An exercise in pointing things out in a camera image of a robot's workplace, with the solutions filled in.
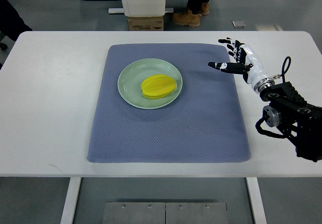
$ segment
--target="yellow fruit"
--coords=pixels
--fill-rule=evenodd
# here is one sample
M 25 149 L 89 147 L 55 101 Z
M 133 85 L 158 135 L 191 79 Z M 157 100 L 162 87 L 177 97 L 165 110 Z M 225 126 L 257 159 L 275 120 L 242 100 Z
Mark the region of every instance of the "yellow fruit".
M 141 84 L 144 97 L 158 99 L 169 95 L 177 87 L 175 79 L 165 74 L 154 74 L 146 78 Z

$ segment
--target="plate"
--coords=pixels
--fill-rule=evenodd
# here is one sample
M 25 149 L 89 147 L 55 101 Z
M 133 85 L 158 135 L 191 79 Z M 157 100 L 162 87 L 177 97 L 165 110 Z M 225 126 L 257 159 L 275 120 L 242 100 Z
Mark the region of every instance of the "plate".
M 154 74 L 165 74 L 175 79 L 176 89 L 169 95 L 159 99 L 145 98 L 141 91 L 141 83 Z M 134 107 L 141 109 L 157 109 L 174 101 L 182 89 L 182 77 L 178 69 L 162 59 L 141 59 L 129 64 L 119 75 L 117 88 L 121 97 Z

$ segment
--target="person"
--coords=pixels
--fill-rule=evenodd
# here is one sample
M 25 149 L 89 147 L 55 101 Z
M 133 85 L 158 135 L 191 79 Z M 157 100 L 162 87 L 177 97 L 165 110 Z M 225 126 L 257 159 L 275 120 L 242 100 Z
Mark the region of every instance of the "person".
M 200 18 L 209 14 L 210 0 L 188 0 L 187 9 L 184 13 L 172 14 L 171 20 L 178 25 L 199 27 Z
M 25 24 L 8 0 L 0 0 L 0 31 L 16 41 L 21 33 L 32 29 Z

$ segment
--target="metal plate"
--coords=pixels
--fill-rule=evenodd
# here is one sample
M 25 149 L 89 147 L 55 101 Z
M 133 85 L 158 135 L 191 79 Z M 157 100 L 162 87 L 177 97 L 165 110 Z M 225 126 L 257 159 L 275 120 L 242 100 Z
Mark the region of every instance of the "metal plate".
M 228 224 L 226 203 L 167 203 L 166 224 Z
M 226 203 L 106 202 L 103 224 L 228 224 Z
M 103 224 L 165 224 L 165 203 L 106 202 Z

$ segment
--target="chair wheel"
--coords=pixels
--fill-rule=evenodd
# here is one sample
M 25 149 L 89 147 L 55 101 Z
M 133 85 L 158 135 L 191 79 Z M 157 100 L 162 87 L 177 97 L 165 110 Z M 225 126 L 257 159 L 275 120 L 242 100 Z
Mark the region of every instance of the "chair wheel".
M 6 49 L 8 49 L 8 46 L 7 46 L 7 44 L 6 44 L 6 43 L 0 43 L 0 48 L 1 48 L 2 50 L 6 50 Z

